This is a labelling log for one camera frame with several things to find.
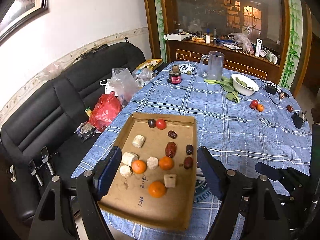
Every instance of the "picture frame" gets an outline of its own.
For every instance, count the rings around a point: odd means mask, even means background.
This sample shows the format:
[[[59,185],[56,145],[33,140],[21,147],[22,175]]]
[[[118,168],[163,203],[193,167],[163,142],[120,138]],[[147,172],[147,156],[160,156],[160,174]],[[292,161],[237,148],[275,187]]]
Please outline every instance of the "picture frame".
[[[47,8],[47,0],[3,0],[0,4],[0,45],[19,26]]]

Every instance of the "blue plaid tablecloth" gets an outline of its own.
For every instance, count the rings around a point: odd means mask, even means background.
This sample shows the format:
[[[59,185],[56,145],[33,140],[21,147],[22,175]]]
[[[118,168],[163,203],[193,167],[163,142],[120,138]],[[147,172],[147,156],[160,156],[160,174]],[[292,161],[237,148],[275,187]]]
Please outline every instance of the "blue plaid tablecloth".
[[[197,121],[198,147],[205,145],[211,155],[222,161],[227,169],[238,170],[248,177],[256,178],[254,166],[264,162],[273,167],[291,166],[308,174],[310,164],[311,131],[306,122],[301,129],[295,128],[287,105],[300,110],[291,96],[281,100],[279,105],[271,102],[262,88],[250,97],[239,96],[240,103],[228,101],[226,92],[219,85],[209,85],[200,76],[198,63],[188,62],[195,67],[192,75],[183,74],[179,85],[167,82],[167,70],[173,62],[161,71],[147,86],[137,92],[74,171],[72,177],[85,170],[92,170],[104,159],[111,149],[125,121],[133,112],[191,115]],[[223,75],[230,77],[234,71],[223,69]],[[251,100],[264,105],[264,111],[249,108]],[[273,182],[275,190],[287,194],[284,188]],[[189,228],[186,231],[162,231],[133,223],[102,211],[106,222],[113,228],[135,239],[204,239],[220,207],[216,197],[206,193],[203,200],[194,203]],[[239,215],[232,239],[241,234],[243,217]]]

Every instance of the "glass pitcher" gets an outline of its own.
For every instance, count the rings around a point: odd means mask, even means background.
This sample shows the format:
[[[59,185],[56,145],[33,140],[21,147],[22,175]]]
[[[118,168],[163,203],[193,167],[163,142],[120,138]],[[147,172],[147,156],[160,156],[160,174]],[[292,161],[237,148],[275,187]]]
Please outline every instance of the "glass pitcher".
[[[201,75],[209,80],[220,80],[222,77],[224,54],[218,51],[209,51],[209,55],[202,55],[200,60]]]

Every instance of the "green vegetable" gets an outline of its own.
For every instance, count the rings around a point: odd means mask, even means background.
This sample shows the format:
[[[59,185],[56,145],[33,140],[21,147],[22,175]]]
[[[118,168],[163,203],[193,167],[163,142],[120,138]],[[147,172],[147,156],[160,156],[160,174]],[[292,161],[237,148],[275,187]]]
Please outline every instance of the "green vegetable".
[[[238,97],[238,92],[233,87],[233,79],[232,78],[227,78],[227,77],[224,77],[224,76],[222,76],[221,79],[222,80],[204,79],[204,82],[207,82],[208,84],[212,84],[212,85],[219,84],[223,88],[223,90],[225,90],[225,92],[227,92],[226,98],[228,100],[230,100],[232,102],[235,102],[235,103],[240,103],[240,99]]]
[[[226,94],[226,98],[229,99],[232,102],[235,103],[240,103],[240,99],[238,97],[238,92],[237,91],[232,91],[231,93]]]
[[[237,81],[240,85],[243,85],[244,87],[247,87],[247,84],[246,84],[245,82],[241,81],[240,79],[238,79],[237,77],[236,77],[236,81]]]

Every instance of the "black power adapter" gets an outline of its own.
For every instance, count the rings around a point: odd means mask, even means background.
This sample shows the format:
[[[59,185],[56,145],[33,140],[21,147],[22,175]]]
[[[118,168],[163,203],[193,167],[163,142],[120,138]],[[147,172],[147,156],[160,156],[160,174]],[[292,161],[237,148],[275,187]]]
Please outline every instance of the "black power adapter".
[[[275,95],[277,93],[277,88],[275,86],[273,86],[273,85],[267,84],[266,85],[266,91],[269,94]]]

